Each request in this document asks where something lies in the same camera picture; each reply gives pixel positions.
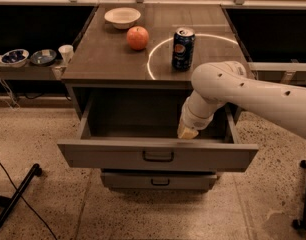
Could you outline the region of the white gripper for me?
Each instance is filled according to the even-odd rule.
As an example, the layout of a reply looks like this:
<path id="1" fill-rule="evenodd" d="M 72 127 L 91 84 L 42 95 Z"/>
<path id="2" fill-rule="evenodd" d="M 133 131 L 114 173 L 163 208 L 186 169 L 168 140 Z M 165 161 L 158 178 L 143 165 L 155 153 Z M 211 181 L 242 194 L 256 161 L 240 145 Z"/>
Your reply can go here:
<path id="1" fill-rule="evenodd" d="M 182 106 L 180 125 L 178 126 L 177 135 L 179 139 L 194 139 L 198 135 L 198 130 L 204 130 L 213 120 L 213 116 L 201 118 L 194 115 L 189 105 L 185 103 Z"/>

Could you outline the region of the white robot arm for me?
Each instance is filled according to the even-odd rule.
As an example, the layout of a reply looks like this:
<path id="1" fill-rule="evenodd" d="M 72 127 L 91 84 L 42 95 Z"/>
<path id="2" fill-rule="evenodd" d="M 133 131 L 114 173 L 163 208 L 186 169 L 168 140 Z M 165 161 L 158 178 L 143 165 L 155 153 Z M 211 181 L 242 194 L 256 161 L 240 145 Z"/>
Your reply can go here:
<path id="1" fill-rule="evenodd" d="M 249 79 L 235 61 L 205 63 L 191 75 L 193 92 L 182 106 L 177 135 L 193 139 L 227 103 L 306 139 L 306 88 Z"/>

